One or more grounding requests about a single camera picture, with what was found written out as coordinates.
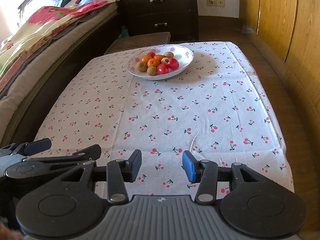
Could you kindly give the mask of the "dark wooden nightstand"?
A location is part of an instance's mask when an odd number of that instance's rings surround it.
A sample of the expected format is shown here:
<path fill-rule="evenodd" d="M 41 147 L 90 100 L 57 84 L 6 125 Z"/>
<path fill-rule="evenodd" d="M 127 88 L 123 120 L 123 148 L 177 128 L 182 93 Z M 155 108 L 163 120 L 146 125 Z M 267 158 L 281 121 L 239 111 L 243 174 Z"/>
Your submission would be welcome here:
<path fill-rule="evenodd" d="M 169 32 L 171 42 L 199 40 L 197 0 L 116 0 L 130 36 Z"/>

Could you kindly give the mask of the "oval red tomato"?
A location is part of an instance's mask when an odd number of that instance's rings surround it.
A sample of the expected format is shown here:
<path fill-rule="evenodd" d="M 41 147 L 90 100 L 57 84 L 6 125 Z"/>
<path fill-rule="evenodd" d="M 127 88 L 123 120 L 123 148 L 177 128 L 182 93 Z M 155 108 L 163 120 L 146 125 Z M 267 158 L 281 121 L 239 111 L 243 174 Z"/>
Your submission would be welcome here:
<path fill-rule="evenodd" d="M 178 69 L 180 66 L 179 61 L 174 57 L 167 59 L 167 67 L 172 70 Z"/>

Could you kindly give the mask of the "tan longan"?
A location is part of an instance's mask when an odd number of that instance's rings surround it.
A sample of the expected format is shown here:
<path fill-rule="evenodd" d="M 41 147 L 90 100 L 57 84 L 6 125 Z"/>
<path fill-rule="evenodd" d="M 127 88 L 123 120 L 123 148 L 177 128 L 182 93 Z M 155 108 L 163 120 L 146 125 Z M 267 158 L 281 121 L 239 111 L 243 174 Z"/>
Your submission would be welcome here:
<path fill-rule="evenodd" d="M 146 72 L 149 76 L 156 76 L 158 73 L 157 67 L 154 67 L 154 66 L 148 67 Z"/>
<path fill-rule="evenodd" d="M 169 58 L 168 57 L 164 57 L 162 60 L 161 60 L 161 63 L 162 64 L 168 64 L 169 63 Z"/>

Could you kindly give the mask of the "yellow wooden wardrobe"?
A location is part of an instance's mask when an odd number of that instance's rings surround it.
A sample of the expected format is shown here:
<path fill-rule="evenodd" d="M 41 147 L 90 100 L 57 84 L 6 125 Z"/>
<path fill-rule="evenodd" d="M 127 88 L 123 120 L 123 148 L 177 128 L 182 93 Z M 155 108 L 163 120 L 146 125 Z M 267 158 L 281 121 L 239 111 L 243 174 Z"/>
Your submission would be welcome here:
<path fill-rule="evenodd" d="M 240 0 L 240 18 L 304 114 L 319 116 L 319 0 Z"/>

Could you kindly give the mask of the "dark wooden stool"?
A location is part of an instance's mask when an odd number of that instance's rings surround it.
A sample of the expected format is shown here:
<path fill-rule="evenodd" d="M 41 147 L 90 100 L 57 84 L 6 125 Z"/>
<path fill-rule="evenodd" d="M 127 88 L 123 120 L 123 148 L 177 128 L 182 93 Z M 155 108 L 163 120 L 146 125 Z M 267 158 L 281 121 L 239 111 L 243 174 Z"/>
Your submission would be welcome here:
<path fill-rule="evenodd" d="M 129 49 L 168 44 L 170 42 L 170 38 L 170 32 L 151 33 L 121 38 L 115 40 L 104 54 L 107 55 Z"/>

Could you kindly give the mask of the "dark brown longan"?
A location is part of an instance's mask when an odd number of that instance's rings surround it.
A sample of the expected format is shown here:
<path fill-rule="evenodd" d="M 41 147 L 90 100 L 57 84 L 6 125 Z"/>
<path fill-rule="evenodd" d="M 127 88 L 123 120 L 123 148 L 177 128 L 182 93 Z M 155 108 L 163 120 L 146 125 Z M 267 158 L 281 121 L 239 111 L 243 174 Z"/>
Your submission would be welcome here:
<path fill-rule="evenodd" d="M 143 61 L 140 61 L 136 64 L 135 66 L 136 70 L 138 70 L 139 72 L 146 72 L 147 69 L 148 69 L 148 65 L 143 62 Z"/>

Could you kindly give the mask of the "white floral plate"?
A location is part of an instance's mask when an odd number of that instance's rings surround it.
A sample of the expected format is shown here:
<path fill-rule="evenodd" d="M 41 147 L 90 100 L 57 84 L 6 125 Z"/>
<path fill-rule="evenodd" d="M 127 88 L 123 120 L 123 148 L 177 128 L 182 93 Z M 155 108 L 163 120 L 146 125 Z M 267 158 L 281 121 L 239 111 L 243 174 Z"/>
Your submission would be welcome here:
<path fill-rule="evenodd" d="M 165 75 L 156 75 L 156 76 L 149 76 L 147 72 L 139 72 L 136 70 L 135 66 L 138 62 L 141 61 L 141 58 L 147 55 L 149 52 L 154 52 L 155 55 L 163 55 L 166 51 L 170 51 L 174 54 L 174 58 L 179 61 L 179 68 L 176 70 L 169 69 L 168 74 Z M 132 74 L 133 76 L 140 77 L 143 79 L 148 80 L 163 80 L 174 77 L 184 70 L 186 70 L 194 59 L 194 53 L 187 47 L 181 45 L 160 45 L 155 46 L 152 48 L 142 48 L 142 50 L 136 53 L 127 64 L 127 71 Z"/>

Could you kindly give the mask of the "cherry print tablecloth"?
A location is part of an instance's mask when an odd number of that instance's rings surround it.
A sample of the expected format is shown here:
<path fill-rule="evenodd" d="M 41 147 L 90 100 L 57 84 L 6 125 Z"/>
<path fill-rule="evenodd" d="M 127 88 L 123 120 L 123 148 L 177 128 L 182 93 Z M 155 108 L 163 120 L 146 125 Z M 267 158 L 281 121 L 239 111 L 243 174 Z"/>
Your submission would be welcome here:
<path fill-rule="evenodd" d="M 293 190 L 286 145 L 254 68 L 231 42 L 188 44 L 194 59 L 181 74 L 151 81 L 131 75 L 127 50 L 92 59 L 58 97 L 36 134 L 52 142 L 45 157 L 69 155 L 93 144 L 97 164 L 127 159 L 139 149 L 142 166 L 130 195 L 188 194 L 182 153 L 220 167 L 246 164 Z"/>

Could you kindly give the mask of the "beige mattress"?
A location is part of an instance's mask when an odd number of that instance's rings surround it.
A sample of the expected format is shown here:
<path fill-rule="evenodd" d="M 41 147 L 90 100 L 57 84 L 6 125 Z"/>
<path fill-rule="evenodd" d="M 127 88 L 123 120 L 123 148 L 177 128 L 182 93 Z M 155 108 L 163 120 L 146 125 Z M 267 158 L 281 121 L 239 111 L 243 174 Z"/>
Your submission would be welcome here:
<path fill-rule="evenodd" d="M 114 16 L 116 10 L 117 5 L 114 2 L 76 20 L 36 50 L 22 63 L 9 81 L 5 85 L 1 85 L 1 135 L 4 135 L 20 103 L 48 69 L 76 42 L 87 37 L 97 27 Z"/>

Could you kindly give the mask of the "floral quilt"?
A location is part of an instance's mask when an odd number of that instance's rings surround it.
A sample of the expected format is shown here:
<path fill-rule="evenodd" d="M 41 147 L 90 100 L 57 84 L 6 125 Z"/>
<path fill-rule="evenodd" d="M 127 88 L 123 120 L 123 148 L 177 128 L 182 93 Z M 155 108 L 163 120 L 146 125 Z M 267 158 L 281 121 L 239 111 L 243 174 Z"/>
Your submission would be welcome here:
<path fill-rule="evenodd" d="M 1 85 L 5 85 L 36 50 L 50 38 L 88 13 L 114 3 L 115 0 L 93 0 L 79 7 L 41 7 L 1 43 Z"/>

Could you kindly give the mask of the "wall power socket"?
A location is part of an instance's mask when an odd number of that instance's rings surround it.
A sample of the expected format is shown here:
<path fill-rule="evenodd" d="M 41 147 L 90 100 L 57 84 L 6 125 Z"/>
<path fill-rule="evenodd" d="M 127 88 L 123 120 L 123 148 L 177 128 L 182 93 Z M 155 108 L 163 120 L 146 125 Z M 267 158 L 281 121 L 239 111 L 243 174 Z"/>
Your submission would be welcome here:
<path fill-rule="evenodd" d="M 225 0 L 207 0 L 207 5 L 212 7 L 225 7 Z"/>

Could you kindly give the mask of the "orange tangerine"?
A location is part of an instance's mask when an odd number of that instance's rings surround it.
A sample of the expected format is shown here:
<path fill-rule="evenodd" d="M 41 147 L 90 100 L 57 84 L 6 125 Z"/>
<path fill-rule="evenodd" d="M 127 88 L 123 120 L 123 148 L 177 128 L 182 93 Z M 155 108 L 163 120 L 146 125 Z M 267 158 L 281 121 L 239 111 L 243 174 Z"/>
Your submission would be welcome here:
<path fill-rule="evenodd" d="M 149 61 L 147 62 L 147 66 L 148 67 L 158 67 L 158 65 L 160 64 L 159 60 L 158 59 L 149 59 Z"/>
<path fill-rule="evenodd" d="M 153 58 L 157 59 L 159 62 L 161 62 L 161 60 L 164 58 L 164 56 L 163 55 L 155 55 Z"/>
<path fill-rule="evenodd" d="M 141 58 L 141 61 L 147 64 L 150 59 L 152 59 L 151 56 L 145 55 Z"/>

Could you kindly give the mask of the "round red tomato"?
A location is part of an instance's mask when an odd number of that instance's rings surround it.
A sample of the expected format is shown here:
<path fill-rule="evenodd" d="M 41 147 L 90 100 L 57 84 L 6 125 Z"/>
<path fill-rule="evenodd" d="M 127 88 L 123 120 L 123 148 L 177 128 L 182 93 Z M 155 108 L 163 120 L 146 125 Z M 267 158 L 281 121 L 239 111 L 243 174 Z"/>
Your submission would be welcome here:
<path fill-rule="evenodd" d="M 149 52 L 147 55 L 148 55 L 149 57 L 153 58 L 153 57 L 155 56 L 155 53 L 154 53 L 154 52 Z"/>

